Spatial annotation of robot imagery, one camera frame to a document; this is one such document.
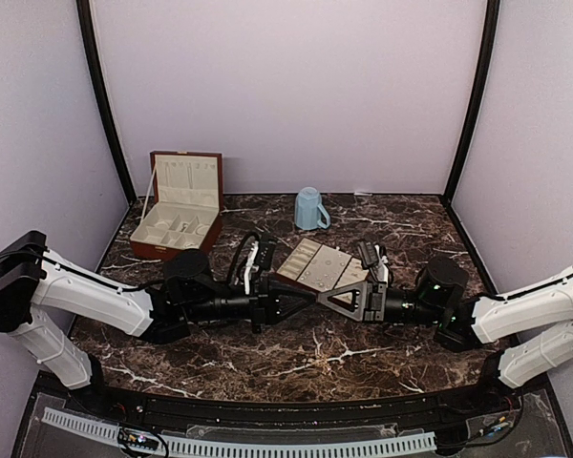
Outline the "brown jewelry tray cream lining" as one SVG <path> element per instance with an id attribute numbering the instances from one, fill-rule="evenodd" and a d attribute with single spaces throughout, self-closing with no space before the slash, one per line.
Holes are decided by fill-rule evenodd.
<path id="1" fill-rule="evenodd" d="M 368 276 L 361 260 L 312 239 L 302 239 L 277 274 L 318 292 L 354 284 Z"/>

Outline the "brown jewelry box cream lining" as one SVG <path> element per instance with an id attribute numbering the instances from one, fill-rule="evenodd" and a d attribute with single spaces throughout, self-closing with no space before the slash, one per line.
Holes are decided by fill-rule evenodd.
<path id="1" fill-rule="evenodd" d="M 223 228 L 223 156 L 154 151 L 150 162 L 140 222 L 130 237 L 134 254 L 149 260 L 171 260 L 189 248 L 208 254 Z"/>

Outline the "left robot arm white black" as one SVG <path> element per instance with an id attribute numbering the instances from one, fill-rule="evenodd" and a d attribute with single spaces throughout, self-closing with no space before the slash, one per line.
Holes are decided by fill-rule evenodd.
<path id="1" fill-rule="evenodd" d="M 0 333 L 20 342 L 95 416 L 116 407 L 101 364 L 52 321 L 49 307 L 110 326 L 151 344 L 189 336 L 190 323 L 246 320 L 254 332 L 312 305 L 314 293 L 269 274 L 274 240 L 256 236 L 244 279 L 213 277 L 208 256 L 187 248 L 164 263 L 162 277 L 138 286 L 102 277 L 65 260 L 32 230 L 0 252 Z"/>

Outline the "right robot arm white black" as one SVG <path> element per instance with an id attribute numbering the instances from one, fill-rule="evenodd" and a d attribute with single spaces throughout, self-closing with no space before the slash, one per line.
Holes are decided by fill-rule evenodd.
<path id="1" fill-rule="evenodd" d="M 419 271 L 414 288 L 392 286 L 385 260 L 366 243 L 363 266 L 371 278 L 321 292 L 317 301 L 360 323 L 432 325 L 442 347 L 462 352 L 506 336 L 541 327 L 542 333 L 486 358 L 468 405 L 487 414 L 501 403 L 505 389 L 573 358 L 573 265 L 559 274 L 503 295 L 465 298 L 469 275 L 458 264 L 437 256 Z"/>

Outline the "light blue mug upside down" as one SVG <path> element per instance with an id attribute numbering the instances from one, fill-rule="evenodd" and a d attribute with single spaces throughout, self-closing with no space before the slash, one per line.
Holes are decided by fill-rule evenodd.
<path id="1" fill-rule="evenodd" d="M 296 227 L 302 230 L 329 228 L 330 216 L 323 205 L 322 196 L 316 188 L 305 187 L 297 194 L 294 218 Z"/>

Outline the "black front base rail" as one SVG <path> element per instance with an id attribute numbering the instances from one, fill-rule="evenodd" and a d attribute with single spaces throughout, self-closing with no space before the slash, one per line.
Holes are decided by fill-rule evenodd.
<path id="1" fill-rule="evenodd" d="M 38 373 L 30 399 L 52 396 L 78 413 L 130 427 L 185 431 L 193 426 L 253 429 L 333 429 L 395 424 L 400 429 L 446 430 L 462 436 L 465 424 L 501 412 L 528 424 L 560 427 L 562 415 L 546 377 L 510 400 L 499 395 L 475 399 L 470 386 L 426 394 L 329 403 L 244 403 L 155 395 L 106 386 L 99 395 L 76 397 L 57 378 Z"/>

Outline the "right black frame post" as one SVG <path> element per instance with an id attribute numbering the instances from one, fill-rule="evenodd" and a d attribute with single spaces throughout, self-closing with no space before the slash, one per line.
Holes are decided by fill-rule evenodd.
<path id="1" fill-rule="evenodd" d="M 461 133 L 456 146 L 455 157 L 441 198 L 442 204 L 445 207 L 450 207 L 455 198 L 456 190 L 474 137 L 487 77 L 491 66 L 491 59 L 499 23 L 499 11 L 499 0 L 488 0 L 486 2 L 482 35 L 472 89 Z"/>

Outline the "black frame post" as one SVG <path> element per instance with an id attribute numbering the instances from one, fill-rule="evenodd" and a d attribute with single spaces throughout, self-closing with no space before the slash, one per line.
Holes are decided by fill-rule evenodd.
<path id="1" fill-rule="evenodd" d="M 499 0 L 488 0 L 486 2 L 482 35 L 472 89 L 461 133 L 456 146 L 455 157 L 441 198 L 442 204 L 445 207 L 450 207 L 455 198 L 456 190 L 474 137 L 487 77 L 491 66 L 491 59 L 499 23 L 499 11 Z"/>
<path id="2" fill-rule="evenodd" d="M 123 153 L 117 133 L 117 125 L 114 120 L 109 95 L 104 80 L 100 62 L 99 48 L 96 41 L 96 31 L 92 17 L 92 4 L 89 0 L 76 0 L 78 24 L 80 28 L 83 49 L 95 95 L 95 103 L 98 109 L 102 128 L 107 140 L 112 161 L 123 194 L 129 205 L 137 200 L 134 183 L 130 176 L 125 155 Z"/>

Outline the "left black frame post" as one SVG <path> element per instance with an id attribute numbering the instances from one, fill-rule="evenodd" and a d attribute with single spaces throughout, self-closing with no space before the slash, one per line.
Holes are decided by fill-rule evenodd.
<path id="1" fill-rule="evenodd" d="M 89 0 L 76 0 L 78 24 L 80 28 L 83 49 L 95 95 L 95 103 L 98 109 L 102 128 L 107 140 L 112 161 L 123 194 L 129 205 L 137 200 L 134 183 L 130 176 L 125 155 L 123 153 L 117 133 L 117 125 L 114 120 L 109 95 L 104 80 L 100 62 L 99 48 L 96 41 L 96 31 L 92 17 L 92 4 Z"/>

